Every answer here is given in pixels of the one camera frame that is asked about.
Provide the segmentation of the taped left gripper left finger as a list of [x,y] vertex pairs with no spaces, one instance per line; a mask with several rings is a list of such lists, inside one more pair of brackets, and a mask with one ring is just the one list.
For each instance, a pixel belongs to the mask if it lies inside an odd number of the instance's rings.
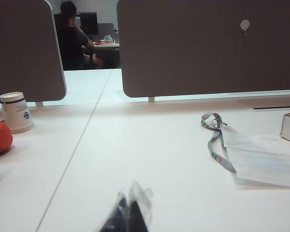
[[102,225],[100,232],[125,232],[127,230],[128,201],[126,195],[120,191],[108,218]]

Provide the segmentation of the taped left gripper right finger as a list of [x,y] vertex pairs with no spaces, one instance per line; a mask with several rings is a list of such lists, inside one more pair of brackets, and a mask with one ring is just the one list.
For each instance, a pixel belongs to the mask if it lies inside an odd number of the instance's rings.
[[132,182],[129,191],[129,204],[127,214],[127,226],[129,232],[148,232],[151,224],[153,191],[151,188],[142,188],[136,182]]

